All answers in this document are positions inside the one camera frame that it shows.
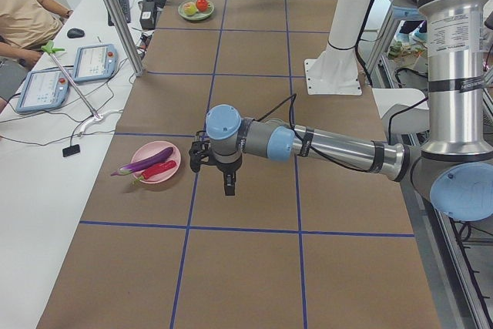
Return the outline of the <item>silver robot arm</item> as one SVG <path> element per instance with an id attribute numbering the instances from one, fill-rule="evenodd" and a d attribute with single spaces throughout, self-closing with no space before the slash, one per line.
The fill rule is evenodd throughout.
<path id="1" fill-rule="evenodd" d="M 284 161 L 320 157 L 364 173 L 409 179 L 431 205 L 450 218 L 482 220 L 492 214 L 492 147 L 483 137 L 481 17 L 488 0 L 394 0 L 419 11 L 428 24 L 428 108 L 394 105 L 384 115 L 387 136 L 428 131 L 419 147 L 368 141 L 275 119 L 243 118 L 229 105 L 206 115 L 204 141 L 190 149 L 223 173 L 235 193 L 243 154 Z"/>

